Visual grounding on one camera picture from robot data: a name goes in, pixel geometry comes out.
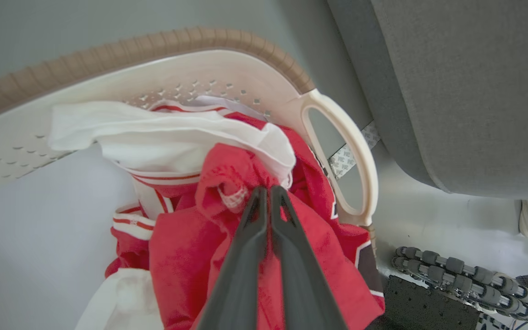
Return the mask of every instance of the gray fabric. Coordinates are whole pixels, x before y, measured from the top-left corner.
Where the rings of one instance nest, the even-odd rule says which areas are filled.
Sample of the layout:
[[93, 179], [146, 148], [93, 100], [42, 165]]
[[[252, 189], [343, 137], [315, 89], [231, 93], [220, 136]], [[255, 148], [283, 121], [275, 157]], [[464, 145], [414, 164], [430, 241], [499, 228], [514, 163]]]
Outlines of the gray fabric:
[[328, 0], [388, 152], [407, 174], [435, 186], [423, 165], [407, 107], [370, 0]]
[[373, 5], [429, 176], [528, 199], [528, 1]]

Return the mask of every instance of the laundry basket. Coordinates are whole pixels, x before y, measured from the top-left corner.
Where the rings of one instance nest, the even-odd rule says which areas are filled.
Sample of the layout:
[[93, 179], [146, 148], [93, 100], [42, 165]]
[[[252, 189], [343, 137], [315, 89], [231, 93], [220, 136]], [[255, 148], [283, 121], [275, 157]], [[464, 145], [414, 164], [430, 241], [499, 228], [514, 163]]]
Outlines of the laundry basket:
[[155, 33], [76, 52], [0, 78], [0, 186], [65, 156], [50, 150], [50, 109], [57, 103], [119, 100], [148, 109], [162, 99], [182, 104], [199, 95], [241, 102], [306, 140], [330, 169], [308, 113], [320, 111], [348, 144], [362, 184], [361, 208], [328, 178], [343, 223], [369, 229], [377, 175], [358, 127], [322, 95], [286, 52], [249, 32], [193, 28]]

